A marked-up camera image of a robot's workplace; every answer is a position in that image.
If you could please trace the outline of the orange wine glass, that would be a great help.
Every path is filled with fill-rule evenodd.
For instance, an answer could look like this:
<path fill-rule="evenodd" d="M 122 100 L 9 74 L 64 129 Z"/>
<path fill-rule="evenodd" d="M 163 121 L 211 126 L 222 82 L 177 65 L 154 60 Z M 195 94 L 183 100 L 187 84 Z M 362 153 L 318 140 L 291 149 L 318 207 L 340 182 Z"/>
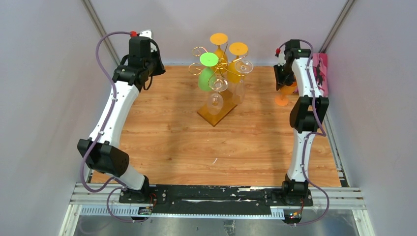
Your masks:
<path fill-rule="evenodd" d="M 291 85 L 284 85 L 279 89 L 280 93 L 275 97 L 275 103 L 278 106 L 287 106 L 289 103 L 288 96 L 293 94 L 297 89 L 298 85 L 296 82 L 293 82 Z"/>

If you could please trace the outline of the gold wire glass rack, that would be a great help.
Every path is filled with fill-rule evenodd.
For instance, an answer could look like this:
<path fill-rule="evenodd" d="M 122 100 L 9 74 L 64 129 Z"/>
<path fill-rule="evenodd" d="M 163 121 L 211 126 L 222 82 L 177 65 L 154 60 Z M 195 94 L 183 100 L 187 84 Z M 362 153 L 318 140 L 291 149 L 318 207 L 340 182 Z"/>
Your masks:
<path fill-rule="evenodd" d="M 197 113 L 215 127 L 238 106 L 233 101 L 233 93 L 228 90 L 229 81 L 226 76 L 241 75 L 228 69 L 229 62 L 225 54 L 218 56 L 204 47 L 193 48 L 192 54 L 199 58 L 199 62 L 189 65 L 188 71 L 198 77 L 199 89 L 211 92 L 206 104 Z"/>

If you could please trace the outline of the green wine glass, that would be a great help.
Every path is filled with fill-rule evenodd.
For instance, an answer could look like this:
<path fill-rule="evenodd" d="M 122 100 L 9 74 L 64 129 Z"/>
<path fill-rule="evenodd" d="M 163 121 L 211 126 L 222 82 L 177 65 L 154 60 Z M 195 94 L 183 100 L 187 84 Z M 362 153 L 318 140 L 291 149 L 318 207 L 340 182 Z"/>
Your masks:
<path fill-rule="evenodd" d="M 212 52 L 206 52 L 200 56 L 200 63 L 204 66 L 204 69 L 198 75 L 198 87 L 202 91 L 211 91 L 209 80 L 214 75 L 212 67 L 217 65 L 218 60 L 219 57 Z"/>

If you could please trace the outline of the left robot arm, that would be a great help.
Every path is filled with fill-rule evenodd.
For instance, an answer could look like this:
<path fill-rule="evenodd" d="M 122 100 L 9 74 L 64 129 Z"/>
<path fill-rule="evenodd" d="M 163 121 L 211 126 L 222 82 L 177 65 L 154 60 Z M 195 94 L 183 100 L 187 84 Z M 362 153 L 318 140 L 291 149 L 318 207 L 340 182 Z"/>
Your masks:
<path fill-rule="evenodd" d="M 119 149 L 122 128 L 141 90 L 148 90 L 154 76 L 165 73 L 160 50 L 150 37 L 132 36 L 129 51 L 114 70 L 111 92 L 103 114 L 87 139 L 80 139 L 77 149 L 84 165 L 107 174 L 123 186 L 122 194 L 139 203 L 152 196 L 147 176 L 130 164 L 129 155 Z"/>

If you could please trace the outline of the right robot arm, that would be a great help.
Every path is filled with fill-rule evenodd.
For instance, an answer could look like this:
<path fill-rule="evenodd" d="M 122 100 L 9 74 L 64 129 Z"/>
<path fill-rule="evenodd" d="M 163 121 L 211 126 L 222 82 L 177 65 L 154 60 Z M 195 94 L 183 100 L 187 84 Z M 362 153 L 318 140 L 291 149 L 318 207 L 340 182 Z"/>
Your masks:
<path fill-rule="evenodd" d="M 311 146 L 315 136 L 325 136 L 322 123 L 329 106 L 329 99 L 321 95 L 313 72 L 313 46 L 307 42 L 309 48 L 303 48 L 302 42 L 290 39 L 278 47 L 275 55 L 284 59 L 284 63 L 273 67 L 277 90 L 292 85 L 298 89 L 298 100 L 289 117 L 294 131 L 292 160 L 280 193 L 282 202 L 290 206 L 308 197 Z"/>

